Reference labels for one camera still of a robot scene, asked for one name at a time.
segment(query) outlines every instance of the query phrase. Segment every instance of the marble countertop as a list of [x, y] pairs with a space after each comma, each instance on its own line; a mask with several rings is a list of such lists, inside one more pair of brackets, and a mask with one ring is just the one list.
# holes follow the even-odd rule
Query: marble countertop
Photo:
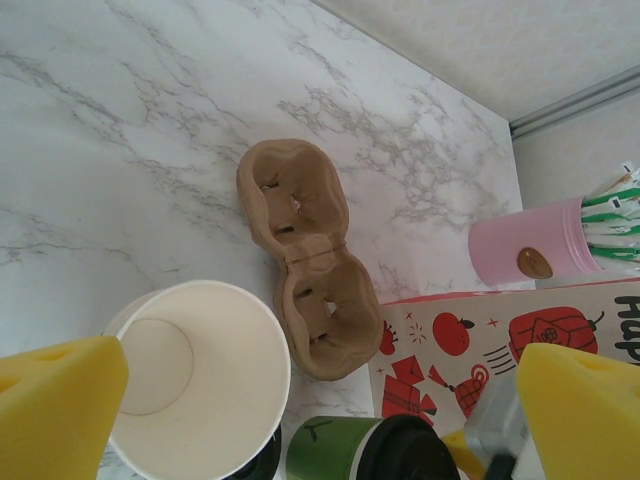
[[[7, 0], [0, 22], [0, 355], [195, 278], [271, 304], [235, 190], [264, 139], [334, 160], [381, 302], [483, 289], [468, 227], [521, 208], [504, 119], [307, 0]], [[365, 369], [294, 372], [285, 443], [371, 413]], [[98, 477], [133, 476], [107, 450]]]

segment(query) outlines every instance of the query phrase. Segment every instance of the red illustration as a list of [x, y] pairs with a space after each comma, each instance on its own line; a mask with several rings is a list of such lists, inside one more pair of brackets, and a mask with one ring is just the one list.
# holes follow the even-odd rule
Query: red illustration
[[573, 307], [554, 307], [525, 313], [509, 323], [509, 347], [516, 362], [520, 362], [524, 347], [530, 343], [555, 343], [583, 352], [598, 353], [598, 341], [593, 332], [602, 320], [587, 320]]
[[489, 381], [489, 371], [484, 365], [478, 364], [471, 369], [471, 378], [465, 380], [458, 386], [449, 385], [436, 370], [435, 366], [429, 369], [429, 378], [439, 385], [448, 388], [456, 394], [456, 401], [466, 418], [471, 416], [476, 407], [480, 394]]
[[453, 313], [445, 312], [433, 321], [433, 337], [445, 353], [457, 357], [469, 348], [471, 339], [467, 330], [473, 327], [473, 322], [458, 320]]
[[382, 333], [382, 343], [380, 344], [380, 351], [385, 355], [391, 355], [396, 351], [394, 343], [398, 339], [396, 338], [396, 332], [391, 330], [391, 325], [384, 321], [384, 332]]
[[396, 378], [391, 375], [385, 378], [382, 416], [387, 418], [392, 415], [410, 414], [433, 425], [427, 414], [435, 415], [438, 409], [429, 395], [425, 394], [420, 399], [420, 390], [415, 387], [424, 380], [418, 359], [413, 355], [393, 363], [391, 367]]

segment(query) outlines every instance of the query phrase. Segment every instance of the black lid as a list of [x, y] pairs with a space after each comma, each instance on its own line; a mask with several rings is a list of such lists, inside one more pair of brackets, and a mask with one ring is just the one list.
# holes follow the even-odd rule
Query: black lid
[[446, 445], [413, 415], [384, 420], [362, 453], [357, 480], [460, 480]]
[[260, 453], [225, 480], [272, 480], [280, 463], [281, 445], [282, 431], [278, 426]]

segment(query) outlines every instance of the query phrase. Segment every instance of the pink container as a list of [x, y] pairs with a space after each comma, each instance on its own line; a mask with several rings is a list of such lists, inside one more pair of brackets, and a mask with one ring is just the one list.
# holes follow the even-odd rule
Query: pink container
[[583, 198], [476, 222], [469, 254], [487, 285], [601, 272], [582, 230]]

